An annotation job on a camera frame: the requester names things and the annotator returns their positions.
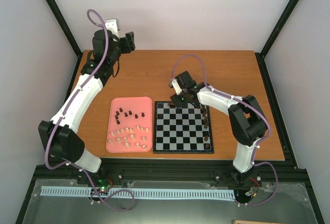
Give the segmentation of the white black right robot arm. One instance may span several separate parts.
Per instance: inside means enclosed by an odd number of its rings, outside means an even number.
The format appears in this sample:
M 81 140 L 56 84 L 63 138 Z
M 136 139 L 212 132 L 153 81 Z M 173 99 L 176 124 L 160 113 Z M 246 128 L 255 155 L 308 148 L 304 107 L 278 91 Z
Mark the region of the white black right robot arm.
M 237 97 L 218 91 L 207 83 L 198 84 L 187 71 L 172 76 L 169 87 L 175 90 L 171 100 L 176 107 L 182 108 L 188 104 L 197 108 L 208 106 L 229 117 L 237 141 L 230 177 L 234 184 L 243 184 L 252 173 L 259 144 L 266 132 L 271 130 L 256 98 L 252 95 Z

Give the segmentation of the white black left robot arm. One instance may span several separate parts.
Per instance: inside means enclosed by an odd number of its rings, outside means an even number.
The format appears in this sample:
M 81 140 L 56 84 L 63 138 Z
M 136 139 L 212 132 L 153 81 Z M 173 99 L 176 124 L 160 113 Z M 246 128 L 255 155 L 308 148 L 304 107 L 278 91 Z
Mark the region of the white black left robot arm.
M 102 29 L 94 33 L 92 45 L 93 50 L 87 55 L 74 90 L 50 121 L 40 122 L 38 131 L 45 149 L 47 168 L 56 169 L 49 165 L 48 158 L 52 155 L 62 159 L 63 165 L 75 165 L 89 171 L 89 178 L 96 184 L 102 184 L 106 181 L 107 170 L 101 167 L 101 159 L 86 149 L 77 132 L 93 99 L 110 77 L 117 76 L 114 64 L 119 63 L 122 54 L 131 53 L 136 46 L 132 31 L 119 38 Z

